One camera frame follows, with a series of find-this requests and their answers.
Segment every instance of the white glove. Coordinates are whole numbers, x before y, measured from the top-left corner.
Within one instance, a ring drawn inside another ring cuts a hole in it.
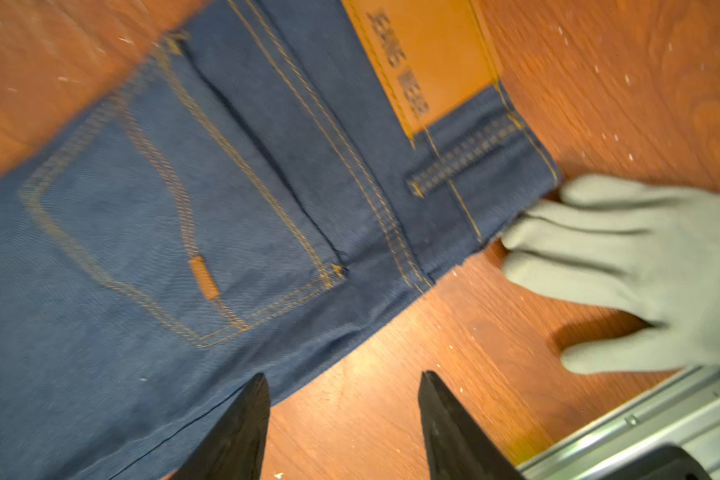
[[[506,277],[541,295],[652,324],[565,350],[572,372],[720,365],[720,195],[588,175],[501,237]]]

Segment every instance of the back pocket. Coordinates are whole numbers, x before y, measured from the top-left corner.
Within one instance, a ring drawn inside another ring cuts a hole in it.
[[[199,347],[343,278],[283,179],[188,63],[162,51],[20,196],[77,267]]]

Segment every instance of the wooden surface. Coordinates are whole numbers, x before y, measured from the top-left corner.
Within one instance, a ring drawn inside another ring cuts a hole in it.
[[[0,0],[0,174],[200,4],[143,1]],[[568,176],[720,191],[720,0],[485,0],[484,11],[510,96]],[[274,408],[263,477],[426,478],[422,370],[516,462],[664,377],[566,372],[559,348],[639,323],[523,291],[500,255],[453,270]]]

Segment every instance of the denim fabric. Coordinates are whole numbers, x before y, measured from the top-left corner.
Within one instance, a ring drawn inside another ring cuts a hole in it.
[[[500,84],[412,148],[338,0],[184,30],[0,180],[0,478],[161,478],[559,177]]]

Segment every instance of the finger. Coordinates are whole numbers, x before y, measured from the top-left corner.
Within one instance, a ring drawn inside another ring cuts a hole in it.
[[[613,340],[581,343],[560,355],[574,373],[652,372],[690,364],[685,350],[664,329],[647,328]]]
[[[532,252],[547,258],[608,270],[623,270],[634,256],[633,234],[585,232],[542,218],[520,218],[501,236],[509,250]]]
[[[629,206],[653,187],[624,178],[590,174],[566,182],[560,188],[563,203],[602,208]]]
[[[639,315],[635,295],[617,274],[521,251],[509,254],[501,270],[510,282],[539,295]]]
[[[586,210],[539,200],[525,214],[588,232],[634,232],[648,230],[656,223],[656,208],[649,206],[626,210]]]

